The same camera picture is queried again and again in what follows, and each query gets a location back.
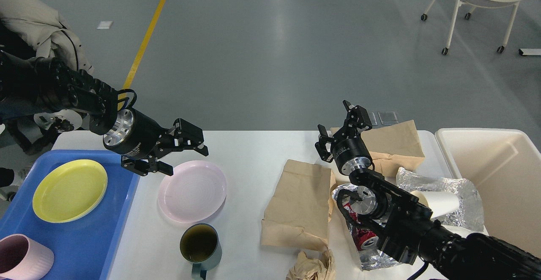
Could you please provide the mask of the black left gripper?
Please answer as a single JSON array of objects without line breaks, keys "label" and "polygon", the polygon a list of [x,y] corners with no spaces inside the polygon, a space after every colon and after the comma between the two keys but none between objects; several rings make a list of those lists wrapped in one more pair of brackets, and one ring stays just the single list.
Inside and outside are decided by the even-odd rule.
[{"label": "black left gripper", "polygon": [[192,123],[178,118],[172,128],[166,129],[155,120],[133,108],[120,110],[112,128],[103,135],[103,145],[120,157],[120,165],[139,176],[149,173],[173,175],[173,167],[156,157],[172,152],[195,151],[208,156],[208,147],[204,144],[203,130]]}]

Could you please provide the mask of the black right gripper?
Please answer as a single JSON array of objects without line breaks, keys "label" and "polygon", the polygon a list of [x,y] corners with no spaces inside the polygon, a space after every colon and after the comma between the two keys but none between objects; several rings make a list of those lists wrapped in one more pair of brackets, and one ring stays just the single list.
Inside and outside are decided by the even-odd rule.
[{"label": "black right gripper", "polygon": [[354,170],[364,171],[373,165],[372,157],[360,137],[360,133],[371,130],[373,124],[364,107],[353,105],[345,99],[342,103],[347,111],[343,127],[330,137],[326,127],[319,124],[319,137],[314,146],[322,161],[331,163],[334,157],[340,174],[348,176]]}]

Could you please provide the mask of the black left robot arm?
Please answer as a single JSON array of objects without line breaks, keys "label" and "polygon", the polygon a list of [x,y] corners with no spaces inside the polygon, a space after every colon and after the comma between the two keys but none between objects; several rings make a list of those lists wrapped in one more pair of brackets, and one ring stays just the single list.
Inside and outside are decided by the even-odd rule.
[{"label": "black left robot arm", "polygon": [[1,52],[1,122],[64,109],[85,113],[89,130],[103,137],[106,149],[120,155],[121,165],[146,176],[172,176],[161,159],[174,151],[207,156],[201,128],[178,118],[164,128],[134,108],[133,89],[117,91],[85,70],[75,71],[56,57],[22,60]]}]

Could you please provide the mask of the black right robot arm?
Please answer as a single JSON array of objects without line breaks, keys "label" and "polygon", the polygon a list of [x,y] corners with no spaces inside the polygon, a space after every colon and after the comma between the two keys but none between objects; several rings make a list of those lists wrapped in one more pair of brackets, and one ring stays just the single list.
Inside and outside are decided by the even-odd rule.
[{"label": "black right robot arm", "polygon": [[449,280],[539,280],[540,259],[504,240],[481,233],[467,237],[432,221],[432,211],[419,198],[391,184],[375,171],[361,138],[372,123],[367,110],[343,101],[347,116],[332,136],[317,126],[315,144],[321,160],[334,161],[348,176],[353,191],[341,189],[336,204],[346,223],[377,236],[377,249],[403,264],[420,258],[424,265],[415,280],[433,266]]}]

